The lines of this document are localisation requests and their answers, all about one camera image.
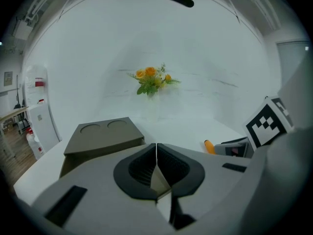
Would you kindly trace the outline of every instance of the yellow flower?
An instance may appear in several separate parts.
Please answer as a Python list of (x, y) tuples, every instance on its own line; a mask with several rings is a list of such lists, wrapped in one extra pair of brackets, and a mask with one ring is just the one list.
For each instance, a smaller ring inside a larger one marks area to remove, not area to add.
[(145, 71), (144, 70), (137, 70), (136, 71), (136, 77), (137, 78), (143, 78), (145, 76)]
[(146, 68), (146, 74), (148, 76), (154, 76), (156, 74), (156, 69), (153, 67), (147, 67)]
[(166, 81), (169, 81), (169, 80), (171, 80), (172, 78), (171, 78), (171, 76), (169, 75), (169, 74), (167, 74), (166, 76), (165, 76), (165, 80)]
[(162, 80), (160, 78), (155, 79), (155, 85), (160, 85), (162, 83)]

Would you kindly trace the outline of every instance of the curved white backdrop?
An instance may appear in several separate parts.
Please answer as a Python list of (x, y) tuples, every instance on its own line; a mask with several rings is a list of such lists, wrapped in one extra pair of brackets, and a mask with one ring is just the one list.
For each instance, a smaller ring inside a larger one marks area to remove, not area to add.
[[(116, 117), (130, 117), (145, 135), (155, 126), (163, 136), (179, 129), (170, 139), (177, 142), (243, 133), (241, 124), (270, 91), (264, 47), (224, 7), (194, 1), (186, 8), (170, 0), (84, 0), (52, 24), (23, 69), (47, 68), (61, 136), (79, 123)], [(138, 83), (126, 73), (163, 62), (182, 84), (160, 93), (160, 119), (151, 124), (143, 114), (146, 95), (136, 95)]]

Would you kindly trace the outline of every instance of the wooden floor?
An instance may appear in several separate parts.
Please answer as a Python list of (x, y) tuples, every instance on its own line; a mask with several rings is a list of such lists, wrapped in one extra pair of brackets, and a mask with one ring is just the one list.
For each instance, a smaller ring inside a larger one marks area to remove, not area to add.
[(16, 156), (14, 158), (11, 156), (0, 134), (0, 168), (10, 191), (13, 191), (15, 182), (36, 162), (36, 159), (28, 145), (26, 133), (20, 135), (17, 126), (5, 136)]

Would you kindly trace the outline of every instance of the white table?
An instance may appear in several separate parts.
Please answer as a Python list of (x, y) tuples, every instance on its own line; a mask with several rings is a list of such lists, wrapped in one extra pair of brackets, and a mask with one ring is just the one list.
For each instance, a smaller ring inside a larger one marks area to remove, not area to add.
[[(218, 144), (242, 137), (214, 119), (162, 119), (154, 123), (143, 118), (131, 120), (144, 135), (146, 143), (170, 143), (199, 152), (206, 152), (203, 144), (205, 140)], [(63, 153), (70, 136), (64, 137), (14, 184), (16, 195), (27, 204), (31, 205), (47, 187), (59, 179)]]
[(13, 157), (15, 157), (15, 153), (13, 152), (11, 146), (9, 145), (9, 142), (6, 140), (6, 137), (5, 137), (5, 134), (4, 134), (3, 129), (2, 129), (2, 127), (1, 127), (1, 124), (2, 124), (4, 121), (8, 120), (9, 118), (12, 118), (12, 117), (14, 117), (14, 116), (16, 116), (16, 115), (18, 115), (18, 114), (20, 114), (20, 113), (25, 112), (27, 108), (28, 108), (28, 107), (23, 107), (23, 108), (15, 109), (15, 110), (13, 110), (13, 111), (11, 111), (11, 112), (9, 112), (9, 113), (7, 113), (7, 114), (5, 114), (5, 115), (3, 115), (3, 116), (0, 117), (0, 132), (1, 132), (1, 135), (2, 135), (2, 137), (3, 137), (4, 143), (5, 143), (6, 147), (7, 147), (7, 149), (9, 150), (9, 152), (11, 153), (11, 155), (12, 155)]

